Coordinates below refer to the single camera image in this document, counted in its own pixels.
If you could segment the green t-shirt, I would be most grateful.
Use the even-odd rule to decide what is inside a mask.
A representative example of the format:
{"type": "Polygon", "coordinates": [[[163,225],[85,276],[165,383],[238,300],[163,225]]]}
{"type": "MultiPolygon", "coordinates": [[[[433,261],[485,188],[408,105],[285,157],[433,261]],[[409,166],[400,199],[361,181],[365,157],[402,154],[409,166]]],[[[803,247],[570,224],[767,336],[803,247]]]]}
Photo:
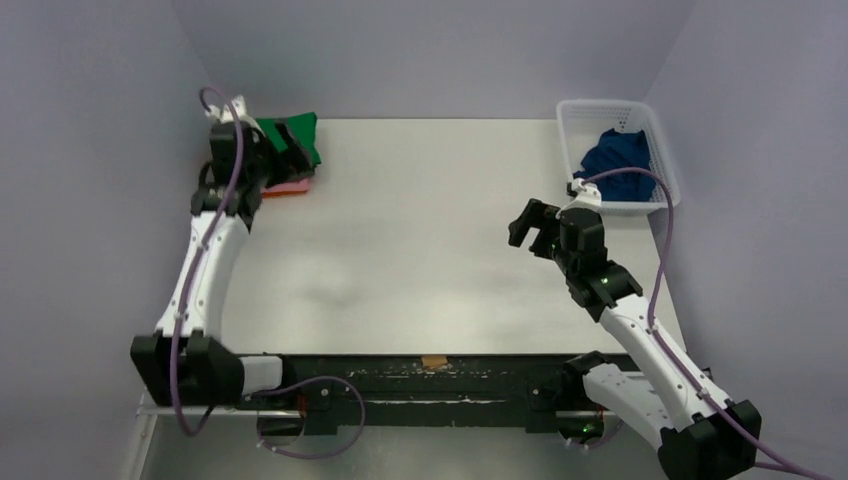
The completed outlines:
{"type": "Polygon", "coordinates": [[[284,138],[284,132],[287,131],[306,154],[312,168],[322,163],[316,147],[318,117],[315,112],[290,117],[257,118],[256,122],[277,152],[283,153],[288,149],[284,138]]]}

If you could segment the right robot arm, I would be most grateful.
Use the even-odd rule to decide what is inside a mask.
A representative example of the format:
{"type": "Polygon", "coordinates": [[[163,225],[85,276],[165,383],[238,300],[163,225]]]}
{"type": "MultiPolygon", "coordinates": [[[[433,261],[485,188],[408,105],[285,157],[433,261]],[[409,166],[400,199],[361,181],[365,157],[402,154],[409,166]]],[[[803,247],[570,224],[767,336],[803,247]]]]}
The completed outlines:
{"type": "Polygon", "coordinates": [[[640,382],[596,352],[567,363],[564,399],[614,412],[656,451],[669,479],[730,479],[754,467],[762,417],[749,401],[719,388],[648,316],[649,300],[622,265],[610,259],[601,215],[572,205],[528,201],[508,226],[508,243],[555,262],[572,300],[614,337],[641,372],[640,382]]]}

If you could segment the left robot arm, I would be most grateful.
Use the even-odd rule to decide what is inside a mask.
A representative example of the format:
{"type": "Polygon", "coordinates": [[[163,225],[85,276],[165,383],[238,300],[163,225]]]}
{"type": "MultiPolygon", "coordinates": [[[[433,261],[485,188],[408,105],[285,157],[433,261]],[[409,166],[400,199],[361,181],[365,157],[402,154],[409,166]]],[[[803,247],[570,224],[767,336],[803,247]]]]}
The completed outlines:
{"type": "Polygon", "coordinates": [[[251,233],[263,192],[312,177],[321,158],[317,117],[216,122],[212,157],[190,199],[191,234],[177,286],[151,335],[133,339],[130,357],[152,400],[170,407],[233,406],[259,392],[272,408],[297,399],[298,382],[274,354],[236,354],[220,341],[236,260],[251,233]]]}

